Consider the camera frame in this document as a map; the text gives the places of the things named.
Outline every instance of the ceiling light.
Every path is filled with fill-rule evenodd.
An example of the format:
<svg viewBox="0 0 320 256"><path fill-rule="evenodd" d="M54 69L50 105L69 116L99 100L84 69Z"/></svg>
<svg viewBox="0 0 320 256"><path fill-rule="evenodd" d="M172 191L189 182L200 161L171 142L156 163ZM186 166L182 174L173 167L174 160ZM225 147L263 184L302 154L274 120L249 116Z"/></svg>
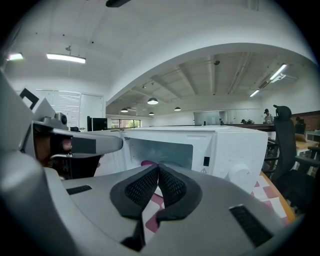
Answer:
<svg viewBox="0 0 320 256"><path fill-rule="evenodd" d="M8 61L22 60L24 57L21 53L9 54Z"/></svg>
<svg viewBox="0 0 320 256"><path fill-rule="evenodd" d="M47 53L47 58L49 60L59 60L59 61L68 61L68 62L78 62L78 63L86 63L86 59L77 56L65 55L65 54L55 54L55 53Z"/></svg>
<svg viewBox="0 0 320 256"><path fill-rule="evenodd" d="M148 104L150 105L158 104L158 100L156 98L150 98L148 99Z"/></svg>
<svg viewBox="0 0 320 256"><path fill-rule="evenodd" d="M287 64L282 64L282 66L278 69L278 71L275 72L275 73L273 74L273 76L270 77L270 80L273 80L282 70L285 69L286 66L287 66Z"/></svg>
<svg viewBox="0 0 320 256"><path fill-rule="evenodd" d="M250 95L250 97L255 96L258 92L259 92L259 90L256 90L254 93L252 93L252 94Z"/></svg>

